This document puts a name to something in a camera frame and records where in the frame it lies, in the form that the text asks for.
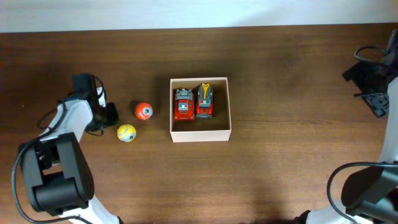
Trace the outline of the red fire truck grey ladder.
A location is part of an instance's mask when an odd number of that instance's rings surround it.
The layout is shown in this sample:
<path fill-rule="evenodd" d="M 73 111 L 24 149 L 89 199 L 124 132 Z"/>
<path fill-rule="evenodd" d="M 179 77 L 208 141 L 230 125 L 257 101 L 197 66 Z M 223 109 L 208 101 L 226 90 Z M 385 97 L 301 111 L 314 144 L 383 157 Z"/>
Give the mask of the red fire truck grey ladder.
<path fill-rule="evenodd" d="M 174 99 L 174 120 L 194 119 L 194 95 L 192 90 L 177 89 Z"/>

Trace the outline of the red fire truck yellow crane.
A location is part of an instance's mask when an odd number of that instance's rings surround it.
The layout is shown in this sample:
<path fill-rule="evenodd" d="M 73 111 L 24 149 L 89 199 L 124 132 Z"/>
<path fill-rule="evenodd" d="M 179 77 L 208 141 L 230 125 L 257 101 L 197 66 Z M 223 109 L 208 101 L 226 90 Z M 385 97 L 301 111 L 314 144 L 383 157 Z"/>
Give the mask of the red fire truck yellow crane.
<path fill-rule="evenodd" d="M 213 89 L 209 83 L 202 83 L 198 86 L 196 117 L 212 118 L 213 109 Z"/>

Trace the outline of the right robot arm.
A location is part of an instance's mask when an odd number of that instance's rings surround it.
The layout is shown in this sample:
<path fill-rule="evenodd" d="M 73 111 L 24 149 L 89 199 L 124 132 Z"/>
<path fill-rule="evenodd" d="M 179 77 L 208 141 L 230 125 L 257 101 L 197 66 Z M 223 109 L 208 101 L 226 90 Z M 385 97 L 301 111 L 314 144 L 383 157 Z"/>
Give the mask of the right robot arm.
<path fill-rule="evenodd" d="M 307 210 L 293 223 L 397 223 L 397 31 L 393 30 L 378 61 L 354 52 L 357 64 L 343 73 L 360 89 L 361 98 L 378 117 L 387 117 L 382 151 L 376 162 L 352 162 L 336 168 L 328 178 L 329 205 Z M 334 201 L 331 186 L 342 170 L 359 167 L 345 181 L 341 197 Z"/>

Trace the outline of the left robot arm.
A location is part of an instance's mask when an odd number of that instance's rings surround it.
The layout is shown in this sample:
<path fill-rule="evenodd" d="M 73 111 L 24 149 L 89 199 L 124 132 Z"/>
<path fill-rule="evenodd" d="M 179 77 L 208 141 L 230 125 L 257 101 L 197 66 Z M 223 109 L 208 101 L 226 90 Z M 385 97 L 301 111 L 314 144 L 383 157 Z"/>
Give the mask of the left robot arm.
<path fill-rule="evenodd" d="M 44 132 L 20 145 L 11 171 L 12 194 L 18 198 L 21 171 L 30 206 L 48 213 L 47 223 L 121 223 L 95 196 L 95 184 L 80 147 L 83 134 L 103 135 L 119 121 L 114 103 L 106 101 L 103 82 L 89 73 L 73 76 L 73 91 L 58 101 Z"/>

